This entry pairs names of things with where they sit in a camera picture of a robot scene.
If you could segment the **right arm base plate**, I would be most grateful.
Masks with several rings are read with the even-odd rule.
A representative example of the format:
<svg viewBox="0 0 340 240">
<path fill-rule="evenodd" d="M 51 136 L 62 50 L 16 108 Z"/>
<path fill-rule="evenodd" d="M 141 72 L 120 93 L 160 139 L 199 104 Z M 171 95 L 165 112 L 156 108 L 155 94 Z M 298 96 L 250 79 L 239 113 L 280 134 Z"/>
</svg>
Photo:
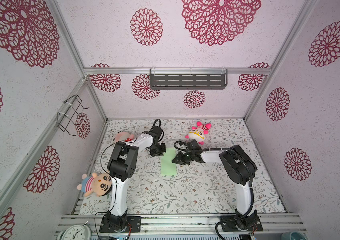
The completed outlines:
<svg viewBox="0 0 340 240">
<path fill-rule="evenodd" d="M 247 216 L 243 219 L 230 221 L 235 218 L 235 216 L 221 216 L 220 220 L 223 221 L 222 228 L 224 232 L 260 232 L 263 231 L 263 226 L 261 224 L 260 218 L 257 212 L 254 212 L 250 216 Z"/>
</svg>

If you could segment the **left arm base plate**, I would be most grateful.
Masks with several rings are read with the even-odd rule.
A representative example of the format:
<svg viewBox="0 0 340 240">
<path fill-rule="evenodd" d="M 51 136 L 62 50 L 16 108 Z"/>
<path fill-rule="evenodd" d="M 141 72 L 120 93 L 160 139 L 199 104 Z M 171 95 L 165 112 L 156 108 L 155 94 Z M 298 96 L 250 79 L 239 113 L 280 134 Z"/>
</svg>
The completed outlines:
<svg viewBox="0 0 340 240">
<path fill-rule="evenodd" d="M 104 216 L 99 231 L 101 233 L 139 233 L 141 220 L 140 216 Z"/>
</svg>

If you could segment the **light green paper sheet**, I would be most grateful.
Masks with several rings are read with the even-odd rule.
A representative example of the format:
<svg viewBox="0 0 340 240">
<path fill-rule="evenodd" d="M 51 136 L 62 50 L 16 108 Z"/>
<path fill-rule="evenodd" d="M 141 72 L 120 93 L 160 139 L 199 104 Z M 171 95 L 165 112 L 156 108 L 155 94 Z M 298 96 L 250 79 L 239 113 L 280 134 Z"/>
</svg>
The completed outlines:
<svg viewBox="0 0 340 240">
<path fill-rule="evenodd" d="M 176 157 L 176 149 L 168 148 L 166 152 L 161 157 L 161 175 L 162 176 L 176 176 L 177 175 L 177 165 L 172 162 Z"/>
</svg>

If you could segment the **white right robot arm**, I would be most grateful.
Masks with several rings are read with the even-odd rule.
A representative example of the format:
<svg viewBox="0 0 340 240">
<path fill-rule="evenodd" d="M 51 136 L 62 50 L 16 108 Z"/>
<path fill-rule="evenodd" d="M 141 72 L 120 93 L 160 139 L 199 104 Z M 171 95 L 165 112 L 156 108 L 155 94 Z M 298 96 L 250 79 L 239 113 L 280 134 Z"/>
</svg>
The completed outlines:
<svg viewBox="0 0 340 240">
<path fill-rule="evenodd" d="M 176 141 L 174 147 L 178 154 L 174 164 L 189 165 L 191 162 L 220 163 L 228 177 L 235 183 L 237 193 L 236 214 L 238 219 L 251 216 L 254 211 L 253 181 L 257 166 L 238 145 L 230 148 L 201 148 L 196 141 Z"/>
</svg>

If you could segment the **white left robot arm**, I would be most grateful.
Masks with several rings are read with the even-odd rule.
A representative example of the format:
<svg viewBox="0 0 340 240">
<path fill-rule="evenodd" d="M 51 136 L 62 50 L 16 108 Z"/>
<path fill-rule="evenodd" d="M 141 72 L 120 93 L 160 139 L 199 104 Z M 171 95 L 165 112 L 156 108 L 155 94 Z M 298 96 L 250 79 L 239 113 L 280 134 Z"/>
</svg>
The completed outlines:
<svg viewBox="0 0 340 240">
<path fill-rule="evenodd" d="M 162 156 L 166 152 L 165 144 L 160 142 L 163 136 L 163 133 L 143 132 L 133 140 L 116 142 L 107 166 L 112 180 L 109 207 L 112 216 L 121 217 L 127 213 L 127 190 L 135 173 L 139 152 L 149 150 L 153 157 Z"/>
</svg>

